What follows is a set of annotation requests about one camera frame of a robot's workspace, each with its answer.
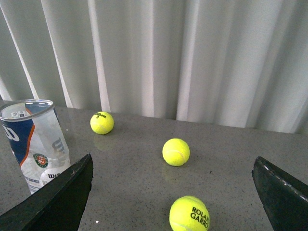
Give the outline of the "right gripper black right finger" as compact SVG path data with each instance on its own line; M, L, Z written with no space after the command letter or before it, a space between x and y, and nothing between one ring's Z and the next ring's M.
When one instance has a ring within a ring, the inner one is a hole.
M308 229L308 186L259 156L252 178L263 208L275 231Z

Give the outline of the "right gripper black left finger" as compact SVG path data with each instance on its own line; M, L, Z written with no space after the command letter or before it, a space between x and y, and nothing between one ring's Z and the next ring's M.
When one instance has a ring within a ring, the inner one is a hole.
M92 187L93 161L85 155L0 217L2 231L77 231Z

